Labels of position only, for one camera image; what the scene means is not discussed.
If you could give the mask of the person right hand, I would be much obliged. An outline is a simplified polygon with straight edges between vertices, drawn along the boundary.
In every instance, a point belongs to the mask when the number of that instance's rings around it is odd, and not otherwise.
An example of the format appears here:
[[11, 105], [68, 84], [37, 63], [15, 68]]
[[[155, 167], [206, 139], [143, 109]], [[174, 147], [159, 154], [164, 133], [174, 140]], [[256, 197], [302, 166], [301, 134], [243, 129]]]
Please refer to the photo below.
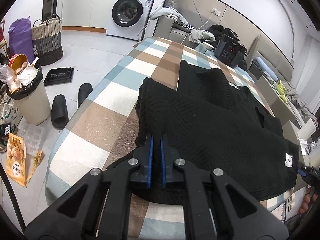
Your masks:
[[313, 202], [315, 202], [315, 201], [317, 200], [317, 198], [318, 198], [318, 195], [315, 194], [315, 193], [312, 195], [312, 197], [310, 197], [310, 196], [311, 196], [311, 195], [310, 195], [310, 191], [311, 191], [311, 188], [308, 188], [307, 191], [306, 191], [306, 194], [305, 194], [305, 196], [304, 196], [304, 198], [303, 198], [303, 201], [302, 201], [302, 203], [301, 203], [301, 206], [300, 206], [300, 208], [298, 209], [298, 213], [299, 213], [300, 215], [306, 213], [306, 212], [308, 211], [308, 209], [309, 209], [309, 204], [310, 204], [310, 202], [313, 203]]

